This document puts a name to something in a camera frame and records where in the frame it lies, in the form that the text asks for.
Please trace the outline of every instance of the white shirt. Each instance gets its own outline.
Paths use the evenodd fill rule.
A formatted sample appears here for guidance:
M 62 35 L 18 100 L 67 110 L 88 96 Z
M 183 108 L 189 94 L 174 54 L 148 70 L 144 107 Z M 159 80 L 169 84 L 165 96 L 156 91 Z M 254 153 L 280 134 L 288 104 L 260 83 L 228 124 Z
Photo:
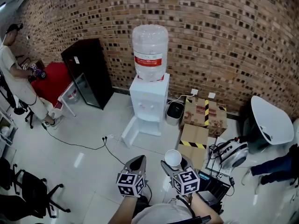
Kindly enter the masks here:
M 133 218 L 132 224 L 169 224 L 192 218 L 190 211 L 183 206 L 160 203 L 144 209 Z
M 17 64 L 17 60 L 13 53 L 11 52 L 10 48 L 5 45 L 0 46 L 0 69 L 3 73 L 6 83 L 9 86 L 10 91 L 18 96 L 21 90 L 24 87 L 28 87 L 30 85 L 29 81 L 25 78 L 14 77 L 10 72 L 9 69 L 13 66 L 13 64 Z

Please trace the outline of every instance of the person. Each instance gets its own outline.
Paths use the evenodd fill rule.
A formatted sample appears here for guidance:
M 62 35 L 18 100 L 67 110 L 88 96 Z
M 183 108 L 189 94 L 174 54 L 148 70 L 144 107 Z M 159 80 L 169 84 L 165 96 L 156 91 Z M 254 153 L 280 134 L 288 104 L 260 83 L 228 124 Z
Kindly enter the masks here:
M 58 125 L 63 120 L 63 116 L 53 119 L 48 115 L 48 111 L 44 103 L 37 96 L 28 81 L 28 77 L 35 75 L 35 72 L 31 70 L 22 70 L 17 64 L 17 60 L 9 48 L 9 46 L 14 43 L 19 29 L 20 28 L 16 24 L 12 24 L 8 27 L 8 30 L 5 33 L 3 43 L 0 46 L 1 75 L 4 76 L 12 94 L 28 104 L 33 113 L 40 120 L 45 121 L 46 126 L 51 126 L 54 129 L 57 129 Z
M 197 217 L 210 216 L 209 224 L 224 223 L 221 217 L 195 192 L 192 194 L 191 209 Z M 140 198 L 126 196 L 108 224 L 170 224 L 191 218 L 192 215 L 187 207 L 170 203 L 149 206 L 145 196 Z M 237 222 L 226 222 L 226 224 L 237 224 Z
M 242 185 L 245 185 L 246 180 L 251 176 L 257 175 L 261 176 L 258 178 L 255 194 L 258 194 L 260 185 L 275 181 L 281 182 L 294 178 L 295 180 L 291 183 L 291 185 L 293 185 L 298 178 L 298 154 L 298 145 L 294 144 L 290 147 L 289 152 L 285 156 L 250 167 L 242 178 Z

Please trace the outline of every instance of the white cup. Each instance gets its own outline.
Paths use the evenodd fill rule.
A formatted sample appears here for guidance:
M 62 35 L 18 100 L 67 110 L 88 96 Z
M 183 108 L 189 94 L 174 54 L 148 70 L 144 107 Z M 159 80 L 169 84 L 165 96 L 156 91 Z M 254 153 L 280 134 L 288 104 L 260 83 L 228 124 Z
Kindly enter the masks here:
M 178 150 L 168 150 L 164 156 L 165 162 L 172 167 L 179 165 L 182 161 L 182 155 Z

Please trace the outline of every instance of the large water jug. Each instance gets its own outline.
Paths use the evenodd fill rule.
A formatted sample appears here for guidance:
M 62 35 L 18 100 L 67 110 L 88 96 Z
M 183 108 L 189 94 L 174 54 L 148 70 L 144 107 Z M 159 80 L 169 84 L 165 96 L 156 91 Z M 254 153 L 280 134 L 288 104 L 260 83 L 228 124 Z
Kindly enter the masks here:
M 135 69 L 145 81 L 162 79 L 166 72 L 168 31 L 159 25 L 141 25 L 133 30 Z

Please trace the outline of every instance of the red tablecloth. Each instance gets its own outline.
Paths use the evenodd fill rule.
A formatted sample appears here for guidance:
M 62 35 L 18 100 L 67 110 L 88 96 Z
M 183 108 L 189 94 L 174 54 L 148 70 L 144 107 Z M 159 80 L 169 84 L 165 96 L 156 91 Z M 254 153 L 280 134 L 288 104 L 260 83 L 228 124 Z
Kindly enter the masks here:
M 72 82 L 64 63 L 50 63 L 45 71 L 47 77 L 44 80 L 37 79 L 31 83 L 37 95 L 48 100 L 55 107 L 58 97 Z

